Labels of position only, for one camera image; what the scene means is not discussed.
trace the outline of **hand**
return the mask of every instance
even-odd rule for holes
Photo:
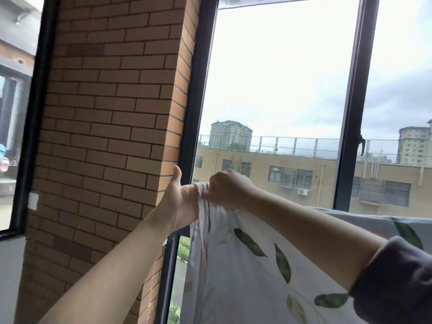
[[[155,210],[169,223],[171,232],[198,219],[198,190],[195,185],[180,185],[181,170],[174,166],[174,174],[162,200]]]
[[[203,191],[202,198],[232,209],[246,210],[248,200],[259,191],[247,176],[232,169],[214,174],[209,183],[209,190]]]

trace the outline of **sleeve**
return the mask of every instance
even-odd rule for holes
[[[432,323],[432,256],[394,237],[354,283],[357,315],[370,324]]]

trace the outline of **white air conditioner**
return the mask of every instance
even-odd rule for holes
[[[306,189],[299,189],[299,195],[301,195],[301,196],[307,196],[308,195],[308,190],[306,190]]]

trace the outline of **person's right hand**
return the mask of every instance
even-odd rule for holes
[[[209,190],[202,192],[202,198],[219,206],[246,210],[247,202],[258,190],[247,176],[228,169],[210,177]]]

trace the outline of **high-rise building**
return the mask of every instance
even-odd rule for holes
[[[427,123],[399,130],[398,164],[432,166],[432,119]]]
[[[238,151],[249,151],[251,148],[252,130],[234,120],[217,121],[211,125],[209,148],[229,149],[238,147]]]

